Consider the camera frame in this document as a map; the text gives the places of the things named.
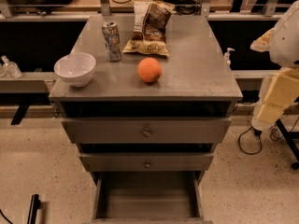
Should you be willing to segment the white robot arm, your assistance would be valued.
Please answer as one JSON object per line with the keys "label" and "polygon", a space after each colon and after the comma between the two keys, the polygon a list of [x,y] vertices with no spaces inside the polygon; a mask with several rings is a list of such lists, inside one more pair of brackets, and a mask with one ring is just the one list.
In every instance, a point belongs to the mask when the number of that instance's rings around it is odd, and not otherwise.
{"label": "white robot arm", "polygon": [[299,97],[299,1],[295,1],[275,26],[254,40],[250,48],[268,51],[281,69],[263,79],[251,125],[256,130],[272,127]]}

